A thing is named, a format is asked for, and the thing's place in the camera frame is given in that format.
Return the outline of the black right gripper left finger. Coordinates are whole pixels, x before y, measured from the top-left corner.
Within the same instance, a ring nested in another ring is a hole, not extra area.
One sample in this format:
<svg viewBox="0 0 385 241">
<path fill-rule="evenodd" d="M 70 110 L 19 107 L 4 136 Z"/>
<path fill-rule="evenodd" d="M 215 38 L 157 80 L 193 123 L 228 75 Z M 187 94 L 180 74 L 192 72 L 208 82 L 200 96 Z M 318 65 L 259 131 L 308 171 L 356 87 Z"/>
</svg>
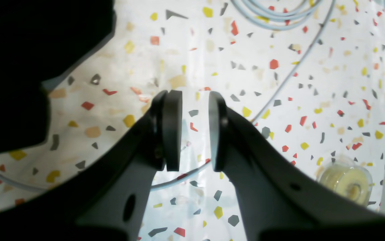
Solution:
<svg viewBox="0 0 385 241">
<path fill-rule="evenodd" d="M 136 241 L 157 171 L 180 166 L 183 93 L 162 91 L 94 164 L 0 212 L 0 241 Z"/>
</svg>

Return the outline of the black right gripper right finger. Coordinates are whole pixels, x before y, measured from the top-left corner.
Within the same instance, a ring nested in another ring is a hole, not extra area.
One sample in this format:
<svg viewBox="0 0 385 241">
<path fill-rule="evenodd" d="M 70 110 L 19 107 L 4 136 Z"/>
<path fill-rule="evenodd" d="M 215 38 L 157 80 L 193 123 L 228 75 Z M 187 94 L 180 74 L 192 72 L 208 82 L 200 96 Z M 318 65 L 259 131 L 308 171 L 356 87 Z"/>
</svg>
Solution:
<svg viewBox="0 0 385 241">
<path fill-rule="evenodd" d="M 248 241 L 385 241 L 385 216 L 310 179 L 221 94 L 208 100 L 214 171 L 234 185 Z"/>
</svg>

